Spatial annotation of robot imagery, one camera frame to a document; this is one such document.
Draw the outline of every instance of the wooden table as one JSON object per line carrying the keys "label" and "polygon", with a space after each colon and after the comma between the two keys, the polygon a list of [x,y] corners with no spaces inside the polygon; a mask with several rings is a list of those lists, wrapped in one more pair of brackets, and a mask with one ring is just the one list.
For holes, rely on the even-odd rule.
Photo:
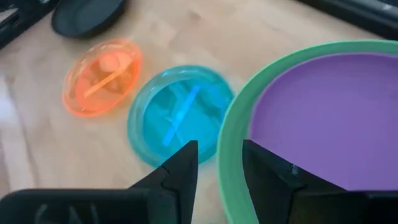
{"label": "wooden table", "polygon": [[[55,34],[51,15],[0,50],[0,195],[32,187],[126,188],[152,168],[131,150],[129,104],[156,73],[181,64],[221,72],[234,91],[291,51],[335,40],[377,38],[293,0],[135,0],[90,40]],[[79,118],[61,102],[63,78],[93,45],[137,43],[143,69],[118,110]],[[215,158],[200,166],[193,223],[225,223]]]}

